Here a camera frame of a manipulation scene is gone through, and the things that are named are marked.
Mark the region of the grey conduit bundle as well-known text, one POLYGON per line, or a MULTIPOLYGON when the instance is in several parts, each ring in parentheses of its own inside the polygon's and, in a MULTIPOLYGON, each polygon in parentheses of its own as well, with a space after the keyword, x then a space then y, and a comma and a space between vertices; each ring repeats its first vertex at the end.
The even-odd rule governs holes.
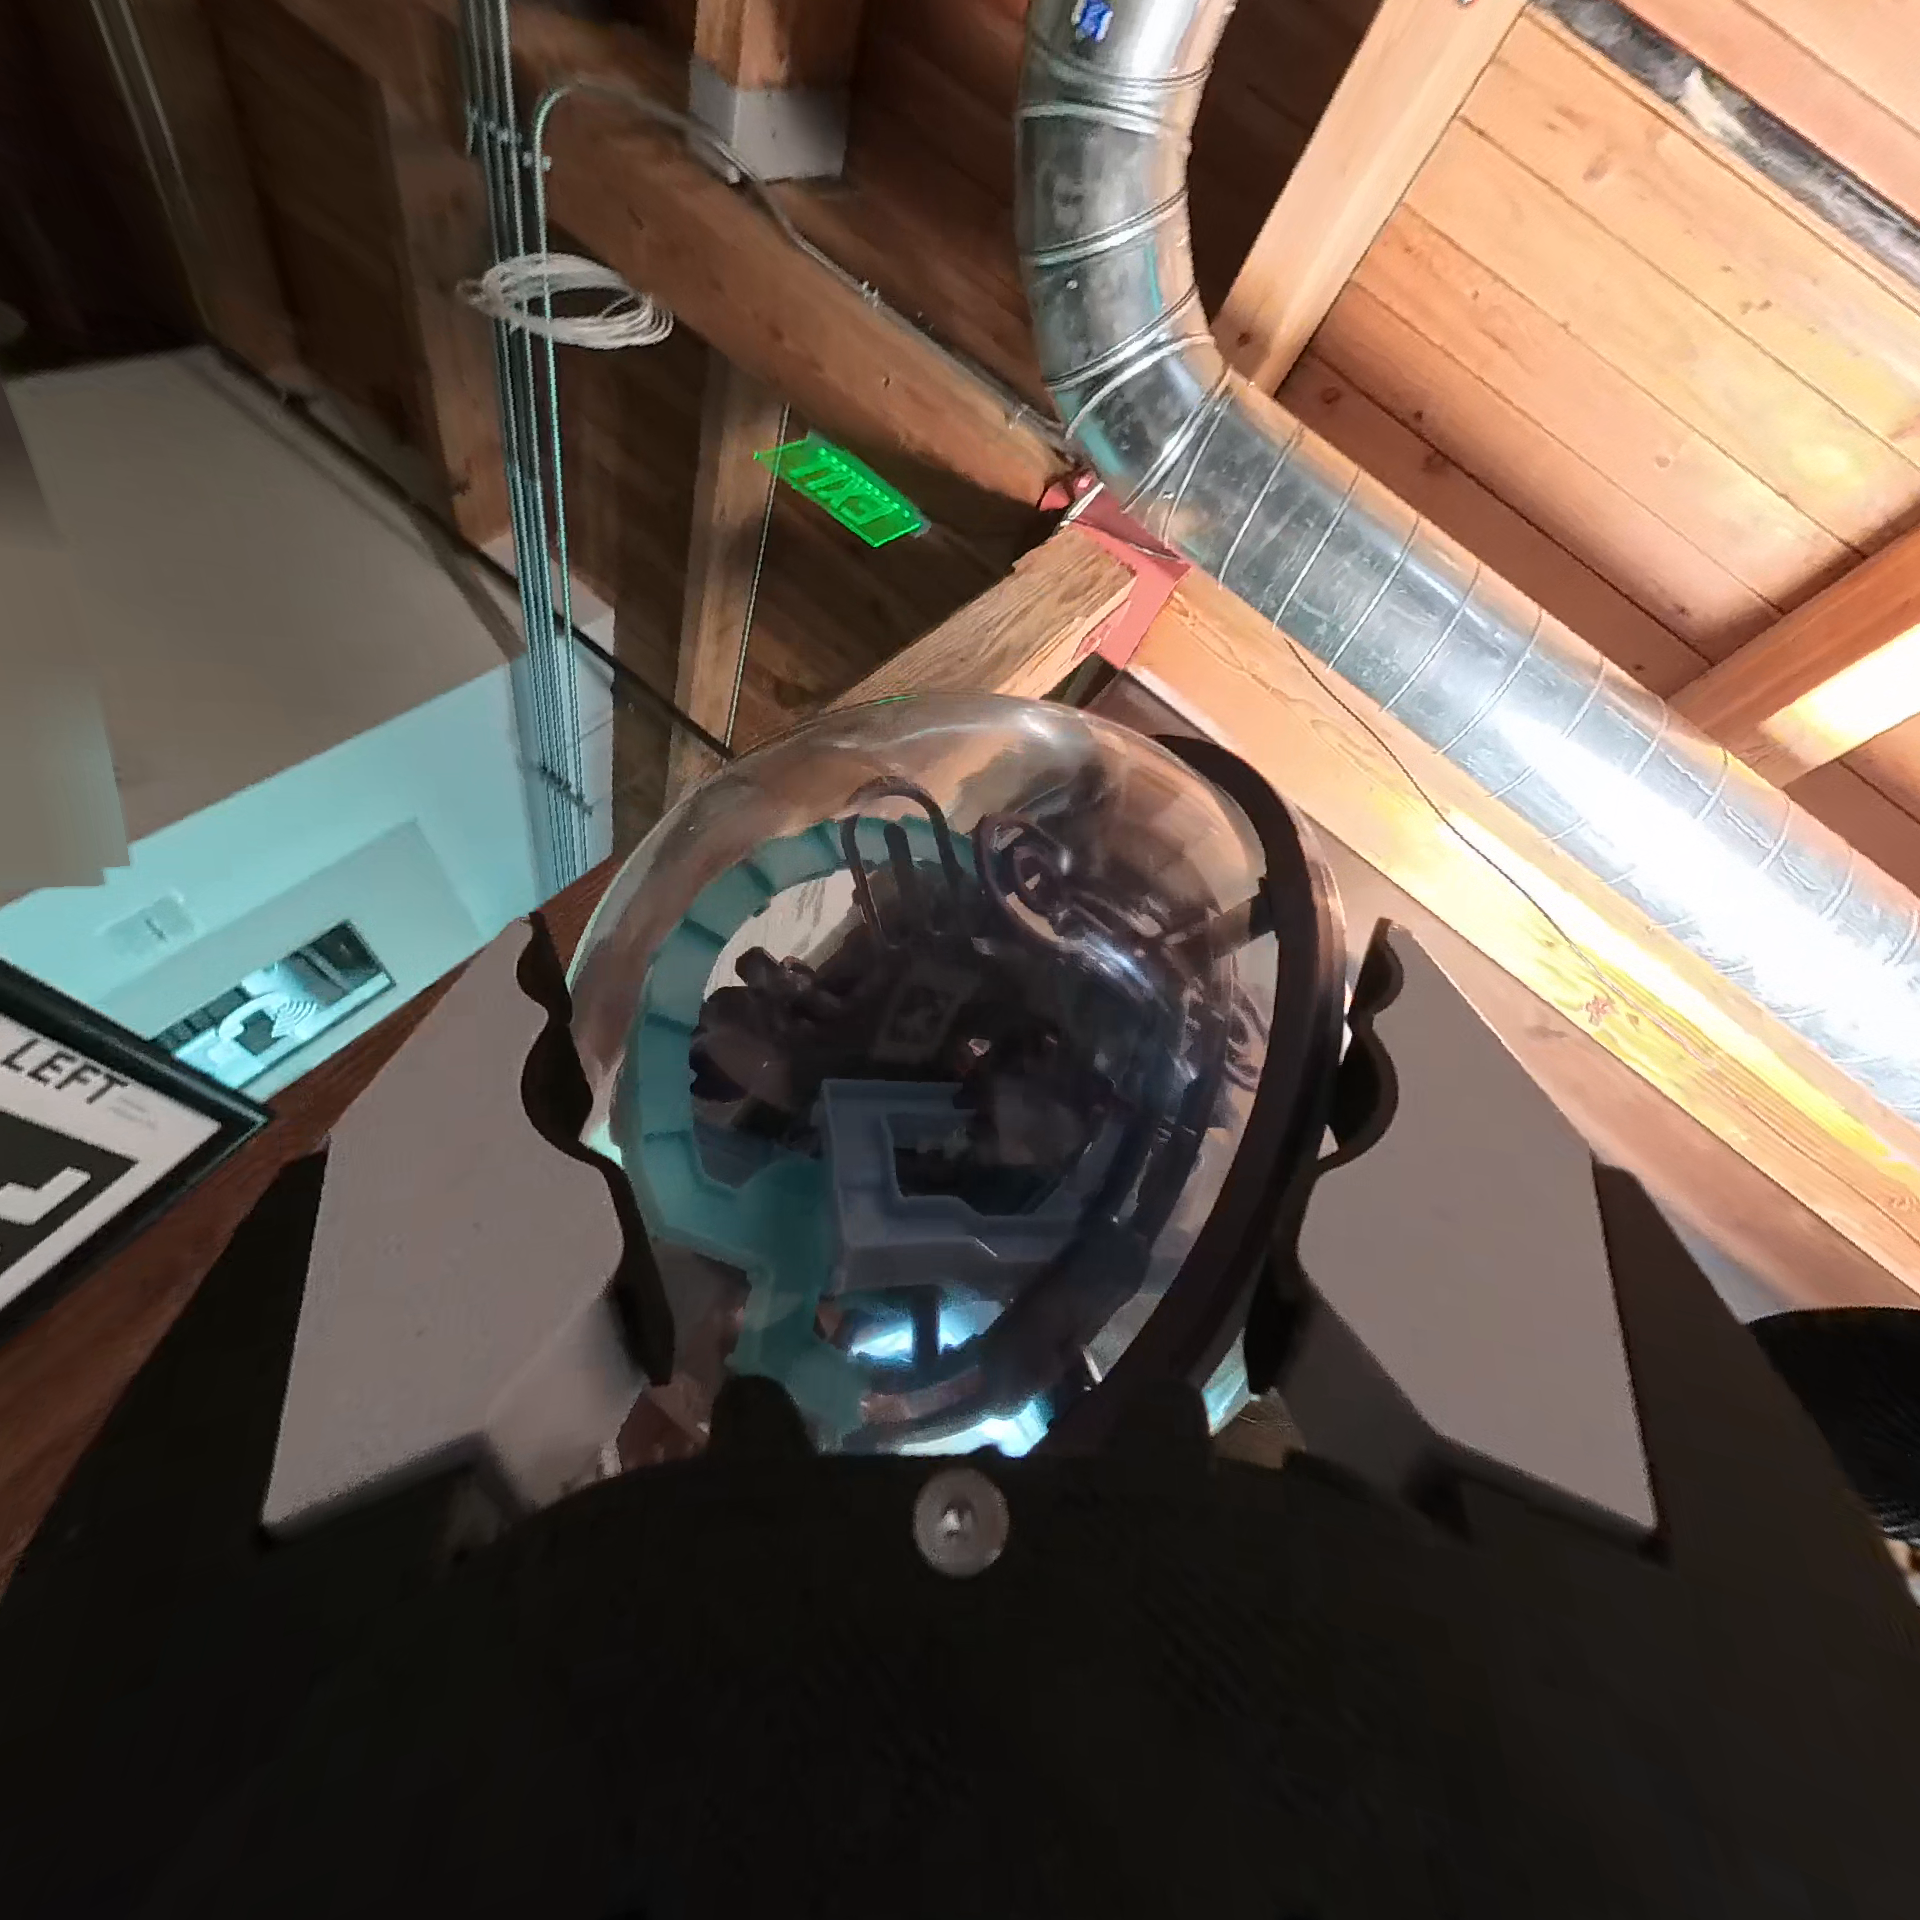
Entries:
POLYGON ((530 309, 530 257, 543 250, 537 161, 516 107, 508 5, 457 5, 466 151, 483 180, 486 265, 479 314, 493 323, 499 457, 521 619, 516 712, 521 754, 538 790, 537 846, 543 893, 554 896, 595 861, 595 807, 585 790, 582 676, 573 638, 573 590, 554 569, 561 531, 551 455, 554 354, 530 309))

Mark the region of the grey junction box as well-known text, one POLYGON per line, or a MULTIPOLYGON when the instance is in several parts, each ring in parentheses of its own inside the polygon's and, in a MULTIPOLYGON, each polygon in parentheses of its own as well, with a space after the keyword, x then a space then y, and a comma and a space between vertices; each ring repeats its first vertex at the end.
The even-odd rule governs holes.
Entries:
POLYGON ((712 61, 691 57, 689 110, 720 137, 728 163, 757 180, 839 180, 845 169, 850 84, 731 84, 712 61))

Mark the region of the green exit sign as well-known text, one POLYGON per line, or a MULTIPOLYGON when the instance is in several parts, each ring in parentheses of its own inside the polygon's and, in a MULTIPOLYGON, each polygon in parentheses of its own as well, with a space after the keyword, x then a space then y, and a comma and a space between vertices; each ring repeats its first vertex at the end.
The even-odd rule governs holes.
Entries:
POLYGON ((754 451, 754 465, 816 507, 865 550, 921 538, 929 515, 874 468, 821 432, 754 451))

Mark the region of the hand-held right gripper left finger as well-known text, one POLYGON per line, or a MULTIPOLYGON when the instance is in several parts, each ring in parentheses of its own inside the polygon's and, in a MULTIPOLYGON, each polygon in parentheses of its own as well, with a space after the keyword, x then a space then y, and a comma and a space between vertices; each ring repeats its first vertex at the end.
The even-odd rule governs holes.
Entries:
POLYGON ((601 1476, 640 1393, 610 1172, 554 1146, 521 1072, 566 974, 506 923, 331 1131, 261 1523, 310 1532, 440 1468, 506 1513, 601 1476))

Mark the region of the framed black white tag sign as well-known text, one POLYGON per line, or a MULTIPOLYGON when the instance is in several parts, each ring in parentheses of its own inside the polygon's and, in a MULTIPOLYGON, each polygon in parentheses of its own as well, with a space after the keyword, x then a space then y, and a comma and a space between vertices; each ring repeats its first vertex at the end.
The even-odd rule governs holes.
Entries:
POLYGON ((3 1339, 265 1123, 254 1102, 3 962, 3 1339))

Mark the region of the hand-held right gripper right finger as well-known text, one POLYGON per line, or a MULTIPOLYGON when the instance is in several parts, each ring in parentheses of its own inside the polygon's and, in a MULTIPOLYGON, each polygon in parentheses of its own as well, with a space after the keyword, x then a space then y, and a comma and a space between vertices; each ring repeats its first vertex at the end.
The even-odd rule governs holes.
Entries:
POLYGON ((1589 1142, 1401 923, 1367 942, 1348 1032, 1341 1072, 1373 1081, 1309 1185, 1278 1379, 1305 1458, 1406 1504, 1481 1482, 1645 1545, 1589 1142))

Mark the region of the clear plastic maze ball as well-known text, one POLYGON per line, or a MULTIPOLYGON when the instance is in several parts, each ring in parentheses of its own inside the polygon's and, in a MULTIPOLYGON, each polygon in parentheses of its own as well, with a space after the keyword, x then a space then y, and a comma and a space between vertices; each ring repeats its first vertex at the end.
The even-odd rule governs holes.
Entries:
POLYGON ((1326 1141, 1345 930, 1303 812, 1208 738, 921 691, 672 803, 573 959, 610 1286, 687 1425, 775 1382, 821 1452, 1218 1437, 1326 1141))

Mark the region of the red beam bracket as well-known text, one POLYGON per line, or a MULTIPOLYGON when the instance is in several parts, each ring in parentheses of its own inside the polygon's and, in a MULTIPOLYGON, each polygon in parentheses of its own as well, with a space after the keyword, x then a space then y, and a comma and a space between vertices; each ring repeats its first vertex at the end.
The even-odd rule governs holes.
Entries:
POLYGON ((1190 563, 1154 537, 1090 471, 1056 480, 1041 511, 1059 513, 1056 530, 1074 526, 1090 544, 1127 572, 1124 600, 1077 647, 1077 661, 1103 661, 1110 671, 1133 671, 1149 627, 1190 579, 1190 563))

